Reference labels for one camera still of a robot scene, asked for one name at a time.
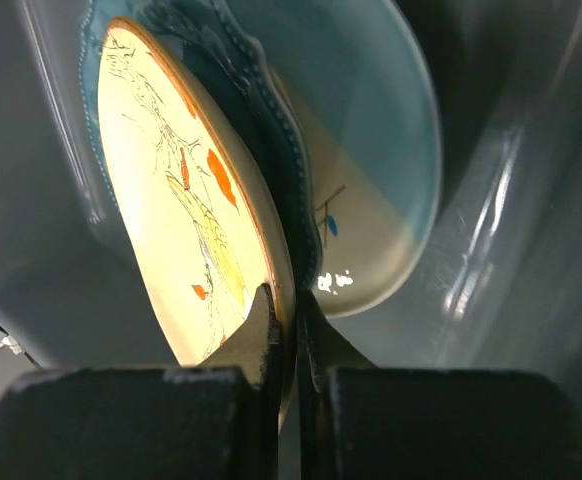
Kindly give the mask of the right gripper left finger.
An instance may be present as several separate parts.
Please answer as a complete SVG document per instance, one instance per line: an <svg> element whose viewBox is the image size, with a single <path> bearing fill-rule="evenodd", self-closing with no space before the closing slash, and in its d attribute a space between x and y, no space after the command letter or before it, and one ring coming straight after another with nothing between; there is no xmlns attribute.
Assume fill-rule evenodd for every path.
<svg viewBox="0 0 582 480"><path fill-rule="evenodd" d="M196 367L48 370L0 398L0 479L273 479L282 326L269 286Z"/></svg>

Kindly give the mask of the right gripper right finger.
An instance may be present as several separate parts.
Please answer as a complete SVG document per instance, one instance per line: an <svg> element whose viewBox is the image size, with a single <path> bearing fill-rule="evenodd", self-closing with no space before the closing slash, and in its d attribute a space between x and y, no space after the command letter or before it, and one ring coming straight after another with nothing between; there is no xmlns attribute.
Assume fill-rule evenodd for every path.
<svg viewBox="0 0 582 480"><path fill-rule="evenodd" d="M582 479L582 426L549 379L514 370L380 368L296 304L305 479Z"/></svg>

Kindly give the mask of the cream leaf pattern plate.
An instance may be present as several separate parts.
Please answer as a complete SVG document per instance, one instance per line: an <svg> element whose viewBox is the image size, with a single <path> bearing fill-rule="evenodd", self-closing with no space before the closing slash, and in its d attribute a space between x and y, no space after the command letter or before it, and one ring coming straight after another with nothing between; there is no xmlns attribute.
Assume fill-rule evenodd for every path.
<svg viewBox="0 0 582 480"><path fill-rule="evenodd" d="M207 362L267 286L281 327L281 405L294 370L295 282L282 224L248 147L146 28L117 17L97 85L107 176L157 322L177 361Z"/></svg>

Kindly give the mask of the cream and blue plate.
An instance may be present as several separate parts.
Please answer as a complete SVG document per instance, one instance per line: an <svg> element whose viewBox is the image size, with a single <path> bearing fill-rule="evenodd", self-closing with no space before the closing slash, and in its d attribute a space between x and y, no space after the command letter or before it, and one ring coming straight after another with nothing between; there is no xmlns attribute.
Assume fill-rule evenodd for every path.
<svg viewBox="0 0 582 480"><path fill-rule="evenodd" d="M314 294L331 318L368 310L406 281L442 183L436 96L393 1L233 1L239 24L299 120L323 262Z"/></svg>

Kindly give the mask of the teal embossed plate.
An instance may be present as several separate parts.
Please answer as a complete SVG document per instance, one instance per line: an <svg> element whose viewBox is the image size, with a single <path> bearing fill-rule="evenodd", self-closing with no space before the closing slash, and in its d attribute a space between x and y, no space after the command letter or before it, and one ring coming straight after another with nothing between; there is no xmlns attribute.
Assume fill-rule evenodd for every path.
<svg viewBox="0 0 582 480"><path fill-rule="evenodd" d="M252 153L274 200L298 289L312 286L322 247L312 213L310 162L299 123L274 85L262 45L224 1L90 1L80 20L78 78L97 162L104 161L97 84L115 17L145 27L210 93Z"/></svg>

